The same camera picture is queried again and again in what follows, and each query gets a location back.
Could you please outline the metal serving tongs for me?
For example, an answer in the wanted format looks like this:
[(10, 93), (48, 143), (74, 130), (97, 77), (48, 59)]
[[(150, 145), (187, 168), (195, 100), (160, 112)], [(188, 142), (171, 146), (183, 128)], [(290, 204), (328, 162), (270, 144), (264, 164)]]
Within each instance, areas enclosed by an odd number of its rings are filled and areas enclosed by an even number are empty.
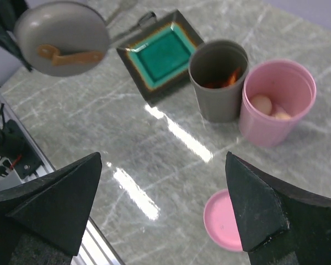
[(154, 11), (138, 11), (141, 2), (119, 1), (116, 9), (107, 17), (105, 25), (111, 34), (110, 46), (116, 46), (157, 21)]

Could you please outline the grey round lid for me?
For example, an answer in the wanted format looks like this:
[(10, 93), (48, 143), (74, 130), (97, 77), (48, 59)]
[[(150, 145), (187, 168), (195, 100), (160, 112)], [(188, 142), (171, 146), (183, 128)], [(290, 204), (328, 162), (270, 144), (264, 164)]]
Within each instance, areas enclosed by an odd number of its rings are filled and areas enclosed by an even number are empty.
[(55, 77), (85, 73), (107, 55), (110, 36), (104, 18), (75, 1), (53, 1), (24, 12), (13, 34), (24, 59)]

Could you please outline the orange fried food piece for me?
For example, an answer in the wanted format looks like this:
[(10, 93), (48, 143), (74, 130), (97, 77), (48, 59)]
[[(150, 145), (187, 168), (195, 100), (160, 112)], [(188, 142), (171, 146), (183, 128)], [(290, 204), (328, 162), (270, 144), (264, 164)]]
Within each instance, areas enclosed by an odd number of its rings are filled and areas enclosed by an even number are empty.
[(241, 68), (237, 67), (234, 71), (232, 71), (228, 77), (226, 78), (222, 78), (222, 79), (218, 79), (215, 81), (211, 81), (211, 82), (207, 82), (205, 84), (203, 84), (202, 86), (205, 88), (209, 88), (209, 89), (219, 89), (219, 88), (226, 88), (228, 86), (231, 86), (233, 84), (235, 84), (240, 76), (241, 76)]

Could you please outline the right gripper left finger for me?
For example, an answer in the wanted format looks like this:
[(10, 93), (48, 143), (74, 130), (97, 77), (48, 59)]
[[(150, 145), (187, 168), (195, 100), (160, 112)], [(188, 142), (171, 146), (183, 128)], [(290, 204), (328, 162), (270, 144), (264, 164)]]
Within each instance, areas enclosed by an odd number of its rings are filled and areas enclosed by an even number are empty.
[(98, 152), (0, 192), (0, 264), (70, 264), (102, 171)]

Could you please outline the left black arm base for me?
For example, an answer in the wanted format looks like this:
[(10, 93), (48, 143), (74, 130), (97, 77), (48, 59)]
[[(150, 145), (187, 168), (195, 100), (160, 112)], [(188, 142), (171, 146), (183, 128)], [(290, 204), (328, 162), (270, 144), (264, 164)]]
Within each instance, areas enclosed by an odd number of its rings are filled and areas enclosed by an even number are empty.
[(13, 119), (5, 120), (0, 106), (0, 191), (31, 180), (43, 165), (33, 145)]

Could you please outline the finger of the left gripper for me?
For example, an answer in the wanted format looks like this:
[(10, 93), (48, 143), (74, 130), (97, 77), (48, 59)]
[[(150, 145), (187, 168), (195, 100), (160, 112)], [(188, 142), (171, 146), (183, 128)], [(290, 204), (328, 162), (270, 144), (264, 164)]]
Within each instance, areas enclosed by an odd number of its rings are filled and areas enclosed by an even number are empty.
[(25, 60), (18, 44), (9, 35), (9, 32), (13, 33), (20, 16), (28, 9), (26, 1), (0, 0), (0, 47), (16, 57), (31, 72), (32, 66)]

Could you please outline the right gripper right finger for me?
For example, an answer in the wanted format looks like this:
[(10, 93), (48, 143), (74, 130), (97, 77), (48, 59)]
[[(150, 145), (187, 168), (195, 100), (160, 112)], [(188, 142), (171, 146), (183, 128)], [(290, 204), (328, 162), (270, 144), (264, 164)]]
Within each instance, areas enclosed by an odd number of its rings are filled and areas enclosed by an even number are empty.
[(267, 174), (231, 152), (226, 180), (251, 264), (331, 264), (331, 199)]

